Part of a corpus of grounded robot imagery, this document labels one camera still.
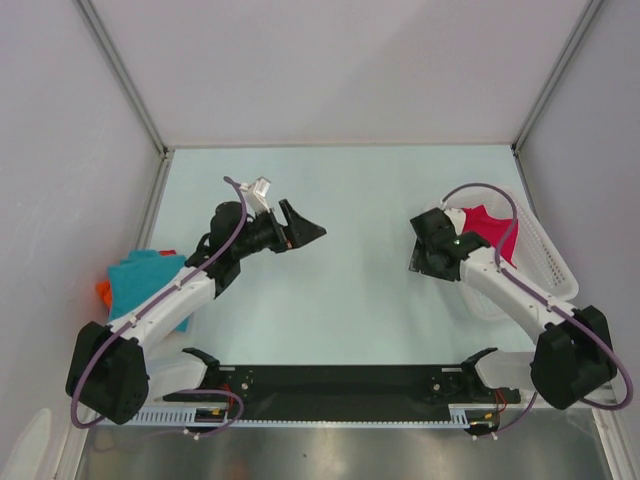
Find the red t shirt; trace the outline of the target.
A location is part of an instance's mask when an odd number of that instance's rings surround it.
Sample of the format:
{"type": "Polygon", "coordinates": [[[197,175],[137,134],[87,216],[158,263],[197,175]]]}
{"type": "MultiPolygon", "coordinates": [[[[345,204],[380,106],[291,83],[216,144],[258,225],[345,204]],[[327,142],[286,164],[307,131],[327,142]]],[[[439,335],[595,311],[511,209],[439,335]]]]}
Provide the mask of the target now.
{"type": "MultiPolygon", "coordinates": [[[[492,217],[487,213],[484,205],[479,205],[473,208],[463,208],[463,212],[465,214],[463,231],[472,231],[477,233],[487,240],[494,248],[497,248],[499,241],[511,226],[510,219],[497,219],[492,217]]],[[[501,257],[512,266],[514,266],[513,254],[516,247],[518,229],[518,223],[515,223],[514,228],[509,233],[508,238],[505,240],[500,250],[501,257]]]]}

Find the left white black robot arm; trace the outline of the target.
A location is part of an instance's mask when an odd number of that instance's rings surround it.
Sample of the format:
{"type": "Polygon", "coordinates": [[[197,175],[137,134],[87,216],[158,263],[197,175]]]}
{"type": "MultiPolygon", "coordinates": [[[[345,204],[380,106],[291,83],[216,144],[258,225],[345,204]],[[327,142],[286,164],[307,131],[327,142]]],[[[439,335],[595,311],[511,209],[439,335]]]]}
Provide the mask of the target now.
{"type": "Polygon", "coordinates": [[[99,419],[122,425],[145,404],[169,395],[190,391],[202,400],[214,397],[221,376],[213,357],[197,349],[165,359],[149,355],[183,320],[231,285],[242,259],[264,249],[285,253],[326,235],[288,200],[279,205],[283,223],[270,209],[249,217],[245,202],[220,204],[209,232],[159,292],[108,325],[86,324],[77,336],[65,386],[71,406],[84,405],[99,419]]]}

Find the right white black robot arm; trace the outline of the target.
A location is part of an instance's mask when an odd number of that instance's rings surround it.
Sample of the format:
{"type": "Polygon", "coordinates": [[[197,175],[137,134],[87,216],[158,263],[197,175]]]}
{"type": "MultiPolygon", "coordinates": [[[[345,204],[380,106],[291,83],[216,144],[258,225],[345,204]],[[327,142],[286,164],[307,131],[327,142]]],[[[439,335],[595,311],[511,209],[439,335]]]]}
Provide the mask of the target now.
{"type": "Polygon", "coordinates": [[[537,392],[564,410],[612,380],[618,368],[604,314],[554,298],[497,260],[490,243],[475,232],[458,233],[440,208],[410,221],[416,243],[409,268],[429,277],[460,282],[480,292],[508,315],[534,343],[532,352],[488,349],[461,376],[463,393],[484,401],[496,389],[537,392]]]}

